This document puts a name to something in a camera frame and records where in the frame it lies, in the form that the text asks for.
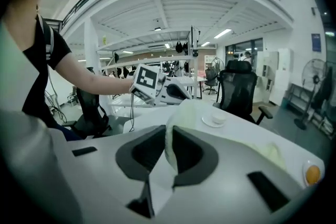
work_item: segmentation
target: black strap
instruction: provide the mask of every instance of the black strap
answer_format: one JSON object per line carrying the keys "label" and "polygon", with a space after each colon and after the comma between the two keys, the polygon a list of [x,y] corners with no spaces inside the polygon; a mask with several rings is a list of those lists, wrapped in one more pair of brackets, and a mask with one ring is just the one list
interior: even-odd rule
{"label": "black strap", "polygon": [[37,19],[40,23],[44,35],[44,41],[46,45],[46,58],[47,61],[49,61],[52,51],[54,50],[54,32],[52,31],[51,27],[46,23],[46,21],[41,17],[41,15],[38,14]]}

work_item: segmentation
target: chair headrest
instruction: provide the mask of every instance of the chair headrest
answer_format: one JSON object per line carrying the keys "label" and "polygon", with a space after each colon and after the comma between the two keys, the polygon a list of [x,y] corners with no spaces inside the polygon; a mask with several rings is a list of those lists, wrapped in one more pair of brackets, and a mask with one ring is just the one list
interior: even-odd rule
{"label": "chair headrest", "polygon": [[226,65],[226,72],[246,74],[252,71],[252,66],[248,61],[230,60]]}

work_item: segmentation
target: person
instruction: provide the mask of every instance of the person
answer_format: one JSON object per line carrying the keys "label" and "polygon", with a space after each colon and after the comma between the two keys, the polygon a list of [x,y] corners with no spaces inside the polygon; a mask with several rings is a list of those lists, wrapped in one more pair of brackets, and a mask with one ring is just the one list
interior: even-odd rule
{"label": "person", "polygon": [[246,51],[244,53],[244,56],[240,58],[241,61],[248,61],[251,63],[251,53],[249,51]]}
{"label": "person", "polygon": [[129,71],[128,71],[128,69],[126,67],[123,67],[122,73],[124,75],[124,78],[127,78],[127,75],[129,74]]}
{"label": "person", "polygon": [[110,78],[115,78],[115,73],[114,73],[114,71],[111,72],[111,73],[109,74],[109,77],[110,77]]}
{"label": "person", "polygon": [[78,140],[79,137],[72,131],[56,123],[48,105],[45,103],[48,66],[56,70],[64,79],[76,87],[92,94],[112,95],[127,93],[132,81],[111,79],[91,73],[78,63],[67,43],[54,30],[54,49],[50,59],[47,59],[44,34],[37,18],[39,1],[10,0],[1,22],[20,51],[39,72],[25,100],[22,111],[40,118],[50,128],[61,130],[68,141]]}

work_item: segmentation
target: black cutout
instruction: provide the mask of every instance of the black cutout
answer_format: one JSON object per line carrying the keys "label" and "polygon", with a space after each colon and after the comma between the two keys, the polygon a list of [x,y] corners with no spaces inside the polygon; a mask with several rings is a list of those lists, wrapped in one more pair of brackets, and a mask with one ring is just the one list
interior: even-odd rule
{"label": "black cutout", "polygon": [[262,172],[253,172],[247,177],[256,187],[271,212],[277,211],[289,202],[289,199]]}
{"label": "black cutout", "polygon": [[73,150],[72,153],[75,157],[78,157],[78,156],[85,155],[85,154],[88,154],[94,151],[97,151],[97,149],[94,146],[89,146],[89,147],[81,148],[79,150]]}
{"label": "black cutout", "polygon": [[143,187],[141,196],[139,199],[131,201],[127,208],[131,209],[132,211],[147,217],[152,218],[154,217],[154,210],[152,206],[152,197],[151,197],[151,190],[149,188],[149,182],[146,181]]}

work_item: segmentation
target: ceiling beam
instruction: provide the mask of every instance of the ceiling beam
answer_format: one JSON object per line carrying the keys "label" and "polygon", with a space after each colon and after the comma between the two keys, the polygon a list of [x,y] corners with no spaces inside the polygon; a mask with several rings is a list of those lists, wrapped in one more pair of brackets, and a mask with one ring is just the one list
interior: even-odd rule
{"label": "ceiling beam", "polygon": [[228,46],[231,44],[240,43],[240,42],[244,42],[244,41],[255,39],[255,38],[261,38],[264,36],[264,33],[271,32],[274,30],[279,30],[279,29],[284,29],[284,27],[280,25],[279,23],[274,23],[274,24],[267,25],[264,27],[256,28],[251,31],[247,31],[242,34],[235,35],[234,37],[231,37],[230,35],[226,37],[224,36],[223,39],[221,39],[218,43],[225,42],[225,45]]}
{"label": "ceiling beam", "polygon": [[118,36],[118,37],[121,37],[121,38],[125,38],[125,37],[128,36],[126,34],[123,34],[122,32],[116,31],[116,30],[114,30],[114,29],[112,29],[110,27],[107,27],[105,25],[101,25],[99,23],[94,23],[94,26],[95,26],[96,30],[103,31],[103,32],[105,32],[107,34],[112,34],[114,36]]}
{"label": "ceiling beam", "polygon": [[249,0],[242,1],[237,3],[233,6],[232,9],[230,9],[224,16],[219,19],[219,21],[210,28],[205,35],[202,37],[202,42],[205,41],[208,38],[213,38],[215,34],[219,34],[220,30],[229,20],[233,19],[237,14],[239,14],[241,11],[243,11],[248,6]]}
{"label": "ceiling beam", "polygon": [[[170,32],[180,32],[180,31],[189,31],[189,29],[188,28],[169,28],[169,29],[161,30],[160,34],[170,33]],[[156,34],[158,34],[158,31],[149,31],[149,32],[144,32],[142,34],[138,34],[136,36],[129,36],[129,37],[121,38],[119,40],[116,40],[115,42],[111,42],[111,43],[108,43],[105,46],[99,47],[97,49],[97,51],[98,50],[111,50],[111,47],[113,45],[116,45],[116,44],[119,44],[119,43],[122,43],[122,42],[125,42],[125,41],[128,41],[128,40],[137,39],[137,38],[140,38],[140,37],[145,37],[145,36],[150,37],[151,35],[156,35]]]}
{"label": "ceiling beam", "polygon": [[165,28],[169,28],[166,14],[164,13],[163,5],[161,0],[154,0],[157,9],[159,10],[163,25]]}
{"label": "ceiling beam", "polygon": [[164,41],[164,38],[159,34],[159,36],[161,37],[162,41]]}

